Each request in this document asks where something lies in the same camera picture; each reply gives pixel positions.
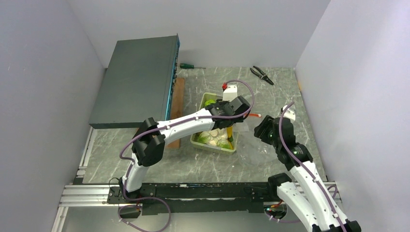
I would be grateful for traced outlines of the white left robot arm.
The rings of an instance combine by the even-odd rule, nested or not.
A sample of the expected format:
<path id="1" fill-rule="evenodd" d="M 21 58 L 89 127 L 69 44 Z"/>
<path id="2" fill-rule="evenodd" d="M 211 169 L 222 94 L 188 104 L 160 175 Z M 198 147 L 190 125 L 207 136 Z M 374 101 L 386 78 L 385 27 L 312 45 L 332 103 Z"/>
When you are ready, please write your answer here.
<path id="1" fill-rule="evenodd" d="M 168 121 L 148 118 L 132 140 L 126 145 L 132 155 L 127 172 L 120 179 L 120 197 L 127 203 L 138 199 L 142 181 L 150 166 L 158 163 L 164 149 L 170 143 L 183 137 L 215 129 L 224 129 L 243 122 L 250 113 L 254 101 L 248 102 L 243 96 L 231 101 L 217 101 L 199 111 Z"/>

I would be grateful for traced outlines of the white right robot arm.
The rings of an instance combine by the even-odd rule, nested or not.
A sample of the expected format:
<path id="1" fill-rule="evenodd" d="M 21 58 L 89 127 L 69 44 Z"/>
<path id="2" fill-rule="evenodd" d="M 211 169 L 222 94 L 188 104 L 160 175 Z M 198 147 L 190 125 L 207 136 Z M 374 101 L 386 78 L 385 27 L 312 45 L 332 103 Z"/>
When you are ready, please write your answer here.
<path id="1" fill-rule="evenodd" d="M 296 141 L 288 118 L 266 116 L 254 129 L 254 136 L 272 145 L 289 174 L 268 178 L 266 194 L 273 201 L 284 201 L 308 232 L 360 232 L 325 187 L 307 147 Z"/>

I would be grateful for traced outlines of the white cauliflower with leaves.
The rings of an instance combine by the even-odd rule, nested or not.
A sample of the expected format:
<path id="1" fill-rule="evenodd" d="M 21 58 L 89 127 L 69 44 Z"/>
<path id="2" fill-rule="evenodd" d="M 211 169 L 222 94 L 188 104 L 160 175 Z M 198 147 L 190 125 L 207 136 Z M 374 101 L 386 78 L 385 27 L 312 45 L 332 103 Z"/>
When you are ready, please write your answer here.
<path id="1" fill-rule="evenodd" d="M 228 140 L 226 129 L 215 129 L 199 133 L 196 141 L 205 145 L 216 146 L 225 149 L 232 149 L 232 143 Z"/>

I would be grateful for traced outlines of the clear zip bag orange zipper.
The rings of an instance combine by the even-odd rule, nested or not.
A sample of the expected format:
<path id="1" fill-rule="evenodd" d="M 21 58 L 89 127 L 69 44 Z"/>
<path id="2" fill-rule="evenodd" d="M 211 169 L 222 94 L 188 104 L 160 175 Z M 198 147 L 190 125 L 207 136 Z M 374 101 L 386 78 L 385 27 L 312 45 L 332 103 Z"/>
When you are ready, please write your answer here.
<path id="1" fill-rule="evenodd" d="M 301 143 L 296 141 L 294 125 L 287 118 L 283 118 L 282 126 L 279 126 L 281 143 L 279 143 L 278 145 L 269 145 L 254 137 L 254 128 L 258 126 L 265 117 L 261 119 L 253 118 L 251 119 L 250 123 L 245 124 L 249 129 L 247 131 L 242 131 L 239 133 L 237 144 L 238 157 L 245 164 L 255 166 L 271 162 L 293 164 L 295 163 L 295 161 L 291 156 L 289 156 L 287 150 L 285 149 L 285 146 L 287 146 L 294 156 L 296 156 L 300 160 L 303 160 L 304 155 L 308 153 L 307 148 L 305 145 L 302 145 Z"/>

